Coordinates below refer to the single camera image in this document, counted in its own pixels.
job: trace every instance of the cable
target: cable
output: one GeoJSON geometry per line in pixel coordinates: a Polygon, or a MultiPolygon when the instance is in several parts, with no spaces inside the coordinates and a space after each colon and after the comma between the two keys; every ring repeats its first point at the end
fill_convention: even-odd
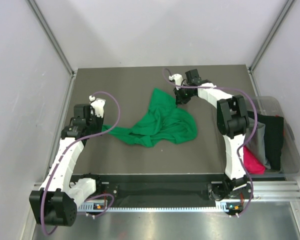
{"type": "MultiPolygon", "coordinates": [[[[101,213],[99,213],[98,215],[93,215],[94,219],[102,216],[103,214],[106,213],[106,211],[109,210],[109,208],[111,208],[112,204],[114,204],[115,196],[113,196],[110,193],[103,193],[103,194],[100,194],[100,195],[97,195],[97,196],[92,196],[92,197],[88,198],[87,200],[85,200],[85,201],[91,201],[93,199],[98,199],[98,198],[102,198],[102,197],[111,197],[111,202],[108,204],[108,206],[106,206],[106,208],[101,213]]],[[[78,213],[78,215],[87,215],[87,214],[88,213],[78,213]]]]}
{"type": "MultiPolygon", "coordinates": [[[[167,71],[169,73],[170,76],[172,76],[172,73],[171,71],[168,69],[168,68],[163,68],[162,69],[162,76],[163,78],[165,79],[165,81],[169,84],[171,84],[172,86],[175,86],[175,87],[178,87],[178,88],[182,88],[182,89],[211,89],[210,86],[180,86],[180,85],[176,85],[174,84],[173,82],[171,82],[166,76],[165,76],[165,71],[167,71]]],[[[256,106],[253,102],[253,100],[251,99],[251,97],[245,93],[244,91],[242,91],[241,89],[237,89],[237,88],[232,88],[232,87],[219,87],[219,86],[216,86],[214,87],[213,89],[219,89],[219,90],[231,90],[231,91],[236,91],[236,92],[239,92],[241,93],[242,95],[244,95],[248,101],[250,102],[251,106],[252,106],[252,109],[253,109],[253,115],[254,115],[254,125],[253,125],[253,129],[252,129],[252,132],[250,134],[250,136],[247,138],[247,140],[245,140],[243,142],[243,144],[241,146],[238,147],[238,149],[236,150],[236,154],[240,160],[240,163],[241,163],[241,166],[242,168],[244,169],[247,177],[249,178],[249,181],[250,181],[250,185],[251,185],[251,194],[250,194],[250,197],[249,197],[249,200],[245,206],[245,208],[242,210],[242,212],[240,212],[237,217],[240,217],[249,207],[250,203],[251,203],[251,200],[253,198],[253,194],[254,194],[254,184],[253,184],[253,181],[252,181],[252,177],[251,175],[249,174],[248,170],[246,169],[245,165],[244,165],[244,162],[240,156],[240,149],[243,148],[245,145],[247,145],[247,143],[250,142],[250,140],[252,139],[252,137],[255,135],[255,132],[257,130],[257,126],[258,126],[258,115],[257,115],[257,109],[256,109],[256,106]]]]}
{"type": "Polygon", "coordinates": [[[118,101],[115,99],[114,96],[112,96],[110,93],[108,92],[105,92],[105,91],[97,91],[95,92],[92,96],[95,96],[95,95],[98,95],[98,94],[105,94],[105,95],[108,95],[109,97],[111,97],[116,106],[118,107],[118,118],[115,122],[115,124],[110,127],[108,130],[105,130],[105,131],[102,131],[102,132],[99,132],[99,133],[95,133],[95,134],[91,134],[91,135],[88,135],[88,136],[84,136],[84,137],[81,137],[81,138],[78,138],[77,140],[73,141],[71,144],[69,144],[69,146],[67,146],[65,148],[65,150],[63,151],[62,155],[60,156],[59,160],[58,160],[58,163],[55,165],[54,169],[52,170],[51,172],[51,175],[48,179],[48,182],[44,188],[44,191],[43,191],[43,195],[42,195],[42,200],[41,200],[41,206],[40,206],[40,221],[41,221],[41,228],[42,228],[42,231],[43,231],[43,234],[46,235],[46,236],[49,236],[51,234],[53,234],[55,232],[55,230],[57,229],[57,226],[55,226],[51,232],[48,232],[47,231],[47,228],[46,228],[46,224],[45,224],[45,201],[46,201],[46,197],[47,197],[47,192],[48,192],[48,189],[49,189],[49,186],[51,184],[51,181],[58,169],[58,166],[59,164],[61,163],[63,157],[65,156],[65,154],[67,153],[67,151],[76,143],[82,141],[82,140],[86,140],[86,139],[90,139],[90,138],[94,138],[94,137],[97,137],[97,136],[100,136],[100,135],[103,135],[103,134],[106,134],[108,132],[110,132],[112,129],[114,129],[117,125],[118,125],[118,122],[120,120],[120,115],[121,115],[121,112],[120,112],[120,106],[119,106],[119,103],[118,101]]]}

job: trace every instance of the fabric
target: fabric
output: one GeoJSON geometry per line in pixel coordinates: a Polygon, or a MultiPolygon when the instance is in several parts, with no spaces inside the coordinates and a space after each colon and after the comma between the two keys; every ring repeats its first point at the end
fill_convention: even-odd
{"type": "MultiPolygon", "coordinates": [[[[255,120],[249,118],[249,127],[246,129],[245,140],[251,135],[254,128],[255,120]]],[[[256,157],[261,164],[263,164],[267,169],[270,169],[270,162],[266,159],[265,151],[265,130],[266,125],[258,122],[256,131],[251,138],[251,140],[245,145],[249,151],[256,157]]]]}
{"type": "MultiPolygon", "coordinates": [[[[254,113],[248,111],[249,118],[254,119],[254,113]]],[[[264,150],[272,170],[281,170],[281,150],[284,145],[284,118],[281,116],[257,115],[258,122],[265,124],[264,150]]]]}
{"type": "Polygon", "coordinates": [[[249,151],[249,149],[243,147],[243,164],[247,171],[251,174],[264,174],[266,167],[263,166],[258,159],[249,151]]]}
{"type": "MultiPolygon", "coordinates": [[[[102,131],[110,125],[103,125],[102,131]]],[[[161,140],[181,144],[197,137],[194,118],[185,110],[177,108],[176,100],[155,88],[146,115],[132,128],[115,127],[109,134],[133,145],[153,147],[161,140]]]]}

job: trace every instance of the white wall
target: white wall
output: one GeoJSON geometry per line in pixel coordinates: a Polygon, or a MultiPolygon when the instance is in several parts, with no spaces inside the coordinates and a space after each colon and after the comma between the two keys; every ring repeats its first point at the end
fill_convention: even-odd
{"type": "Polygon", "coordinates": [[[71,66],[250,65],[286,0],[36,0],[71,66]]]}
{"type": "Polygon", "coordinates": [[[257,66],[255,77],[262,95],[279,100],[300,154],[300,0],[257,66]]]}
{"type": "Polygon", "coordinates": [[[70,75],[25,0],[0,0],[0,240],[20,237],[70,75]]]}

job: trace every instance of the black cloth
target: black cloth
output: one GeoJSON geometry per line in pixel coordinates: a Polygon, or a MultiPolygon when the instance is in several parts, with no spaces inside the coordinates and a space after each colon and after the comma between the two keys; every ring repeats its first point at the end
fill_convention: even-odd
{"type": "MultiPolygon", "coordinates": [[[[254,113],[248,111],[249,118],[255,119],[254,113]]],[[[264,150],[271,169],[281,170],[281,150],[284,145],[284,118],[258,114],[258,122],[265,124],[264,150]]]]}

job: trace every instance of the metal floor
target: metal floor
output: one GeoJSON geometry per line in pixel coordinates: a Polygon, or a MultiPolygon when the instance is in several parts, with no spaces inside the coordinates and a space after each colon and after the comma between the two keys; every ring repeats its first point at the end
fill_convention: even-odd
{"type": "Polygon", "coordinates": [[[93,220],[78,216],[72,227],[33,240],[300,240],[289,202],[253,202],[239,219],[225,213],[108,212],[93,220]]]}
{"type": "MultiPolygon", "coordinates": [[[[240,88],[250,95],[254,89],[245,65],[174,66],[172,73],[184,76],[197,68],[202,79],[217,86],[240,88]]],[[[74,83],[66,122],[73,116],[75,104],[88,103],[96,91],[111,93],[121,107],[120,127],[130,128],[147,112],[154,88],[174,97],[173,86],[162,77],[162,67],[122,67],[79,69],[74,83]]],[[[117,107],[111,98],[105,105],[105,124],[117,119],[117,107]]],[[[223,173],[226,164],[223,138],[215,128],[212,112],[215,109],[197,97],[185,106],[193,115],[198,136],[195,140],[175,145],[166,140],[155,147],[126,145],[111,135],[90,139],[74,169],[75,174],[186,174],[223,173]]]]}

